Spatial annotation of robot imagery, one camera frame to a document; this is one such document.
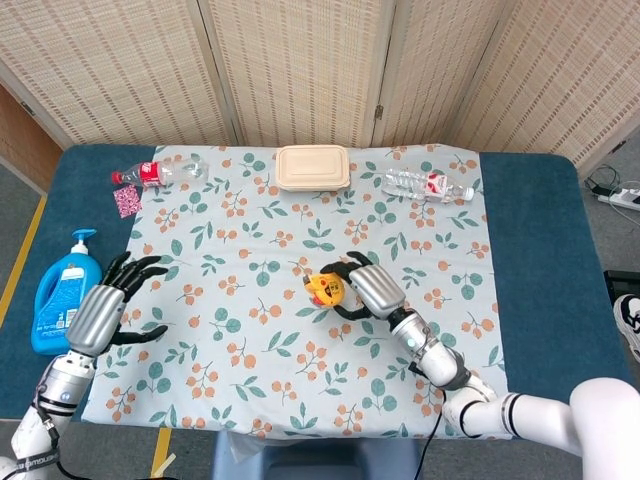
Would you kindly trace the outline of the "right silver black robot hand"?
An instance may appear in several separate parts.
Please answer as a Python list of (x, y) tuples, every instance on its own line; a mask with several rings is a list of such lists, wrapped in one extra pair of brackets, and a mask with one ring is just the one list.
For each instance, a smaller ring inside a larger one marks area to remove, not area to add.
[(359, 251), (348, 251), (349, 262), (334, 262), (321, 268), (321, 274), (336, 274), (354, 290), (363, 306), (354, 311), (337, 305), (333, 310), (350, 321), (375, 317), (387, 321), (393, 330), (409, 316), (404, 291), (381, 266)]

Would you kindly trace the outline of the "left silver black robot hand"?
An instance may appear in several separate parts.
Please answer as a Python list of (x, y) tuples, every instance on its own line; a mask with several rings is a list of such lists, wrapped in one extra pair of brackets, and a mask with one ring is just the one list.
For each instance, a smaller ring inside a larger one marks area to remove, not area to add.
[(161, 338), (167, 332), (166, 325), (142, 333), (121, 332), (121, 318), (131, 298), (146, 280), (168, 272), (166, 268), (157, 266), (160, 256), (145, 256), (127, 262), (130, 255), (125, 251), (115, 257), (100, 282), (82, 300), (66, 333), (71, 350), (97, 358), (113, 345), (144, 344)]

